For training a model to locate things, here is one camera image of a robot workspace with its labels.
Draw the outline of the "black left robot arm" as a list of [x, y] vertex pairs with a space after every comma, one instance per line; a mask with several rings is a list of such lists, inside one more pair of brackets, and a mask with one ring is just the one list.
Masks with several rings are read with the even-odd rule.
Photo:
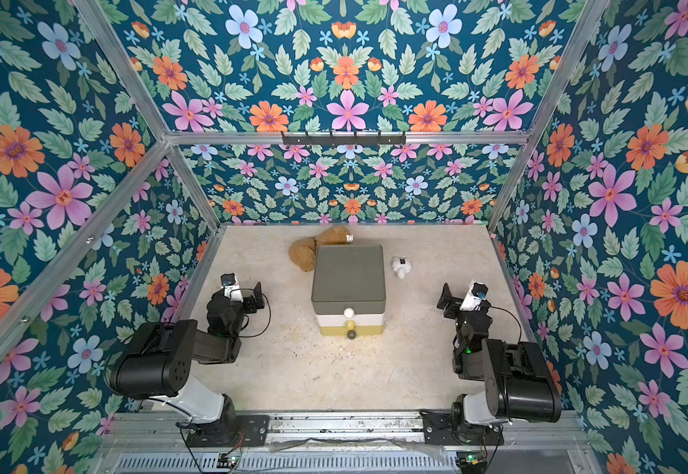
[[207, 305], [209, 329], [193, 319], [145, 323], [107, 377], [108, 387], [124, 397], [160, 402], [194, 426], [224, 431], [237, 426], [230, 397], [207, 388], [191, 375], [192, 363], [228, 365], [237, 360], [246, 317], [270, 308], [262, 286], [224, 286]]

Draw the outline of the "grey three-drawer cabinet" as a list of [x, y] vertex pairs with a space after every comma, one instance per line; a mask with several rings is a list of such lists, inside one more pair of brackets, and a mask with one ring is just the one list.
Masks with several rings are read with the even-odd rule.
[[[331, 245], [317, 250], [312, 300], [386, 300], [381, 245]], [[348, 317], [354, 311], [345, 312]]]

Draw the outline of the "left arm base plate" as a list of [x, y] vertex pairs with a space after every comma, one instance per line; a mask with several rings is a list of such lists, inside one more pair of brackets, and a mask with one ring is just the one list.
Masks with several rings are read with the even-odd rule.
[[211, 424], [189, 426], [189, 448], [243, 448], [264, 446], [269, 434], [270, 417], [266, 415], [228, 415]]

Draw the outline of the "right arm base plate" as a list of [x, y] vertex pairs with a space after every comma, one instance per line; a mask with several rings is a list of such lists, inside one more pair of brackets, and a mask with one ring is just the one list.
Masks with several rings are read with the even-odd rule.
[[504, 444], [500, 427], [471, 425], [446, 411], [420, 410], [426, 444], [432, 446], [486, 446]]

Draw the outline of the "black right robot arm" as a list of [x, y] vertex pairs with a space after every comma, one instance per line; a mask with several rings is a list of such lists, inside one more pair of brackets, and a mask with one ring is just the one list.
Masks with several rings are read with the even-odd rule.
[[562, 404], [541, 347], [519, 339], [515, 343], [490, 336], [493, 308], [488, 287], [472, 282], [465, 296], [444, 284], [437, 308], [454, 322], [452, 370], [462, 380], [478, 381], [483, 391], [462, 395], [450, 411], [456, 431], [494, 427], [505, 422], [556, 423]]

